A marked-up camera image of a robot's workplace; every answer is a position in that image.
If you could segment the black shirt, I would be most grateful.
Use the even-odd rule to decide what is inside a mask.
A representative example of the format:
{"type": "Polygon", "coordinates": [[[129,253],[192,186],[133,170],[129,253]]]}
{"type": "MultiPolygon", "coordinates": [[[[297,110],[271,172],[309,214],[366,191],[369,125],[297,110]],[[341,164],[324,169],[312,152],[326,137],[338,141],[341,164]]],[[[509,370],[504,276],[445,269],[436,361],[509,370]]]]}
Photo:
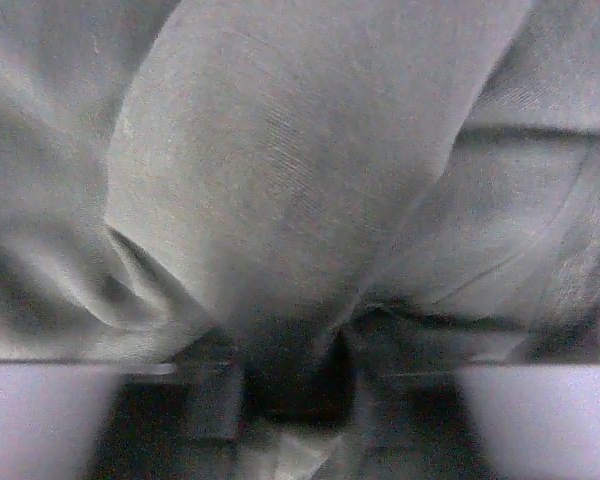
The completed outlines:
{"type": "Polygon", "coordinates": [[[0,1],[0,479],[600,479],[600,1],[0,1]]]}

